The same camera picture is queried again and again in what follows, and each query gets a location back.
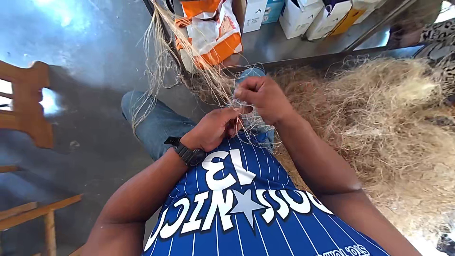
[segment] jeans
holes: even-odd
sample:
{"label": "jeans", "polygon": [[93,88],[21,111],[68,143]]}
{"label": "jeans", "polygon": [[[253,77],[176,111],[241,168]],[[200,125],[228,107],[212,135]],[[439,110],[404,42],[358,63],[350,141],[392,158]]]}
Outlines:
{"label": "jeans", "polygon": [[[246,69],[236,79],[236,84],[247,77],[253,76],[262,77],[265,76],[265,73],[257,67]],[[193,129],[196,123],[175,113],[158,99],[153,108],[151,108],[151,103],[151,96],[143,92],[127,92],[121,99],[121,110],[123,116],[131,125],[133,115],[138,108],[140,110],[135,120],[147,113],[147,116],[137,125],[135,135],[144,145],[152,159],[156,161],[171,147],[171,145],[164,144],[164,141],[169,136],[182,137]],[[264,128],[259,128],[252,131],[252,135],[257,143],[272,150],[274,130],[266,131]]]}

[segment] leopard print fabric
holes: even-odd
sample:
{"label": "leopard print fabric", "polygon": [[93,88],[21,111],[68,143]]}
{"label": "leopard print fabric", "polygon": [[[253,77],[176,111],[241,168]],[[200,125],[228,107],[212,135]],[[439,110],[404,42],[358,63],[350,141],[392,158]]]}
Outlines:
{"label": "leopard print fabric", "polygon": [[426,42],[415,58],[428,58],[430,65],[441,70],[443,94],[455,104],[455,19],[426,25],[420,35]]}

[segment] hand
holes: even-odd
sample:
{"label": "hand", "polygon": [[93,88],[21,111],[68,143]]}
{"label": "hand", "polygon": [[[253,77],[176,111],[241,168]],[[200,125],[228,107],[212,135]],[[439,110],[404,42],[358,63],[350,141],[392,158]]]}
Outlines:
{"label": "hand", "polygon": [[180,142],[189,149],[201,148],[209,152],[218,147],[227,135],[232,138],[242,128],[240,108],[215,109],[185,134]]}
{"label": "hand", "polygon": [[296,112],[271,77],[248,77],[234,91],[235,97],[256,107],[268,125],[275,125]]}

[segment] jersey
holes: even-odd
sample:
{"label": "jersey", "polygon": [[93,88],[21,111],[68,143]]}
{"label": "jersey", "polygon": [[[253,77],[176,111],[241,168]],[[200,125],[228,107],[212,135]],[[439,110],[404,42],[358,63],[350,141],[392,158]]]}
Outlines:
{"label": "jersey", "polygon": [[270,152],[225,139],[190,168],[162,206],[145,256],[384,256]]}

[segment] orange bag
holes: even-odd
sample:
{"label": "orange bag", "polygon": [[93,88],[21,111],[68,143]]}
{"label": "orange bag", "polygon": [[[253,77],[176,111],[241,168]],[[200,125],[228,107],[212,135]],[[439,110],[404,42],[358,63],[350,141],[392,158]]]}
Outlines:
{"label": "orange bag", "polygon": [[232,0],[183,1],[186,19],[176,20],[186,26],[188,40],[198,51],[193,58],[196,65],[220,64],[223,60],[243,50],[240,26],[232,11]]}

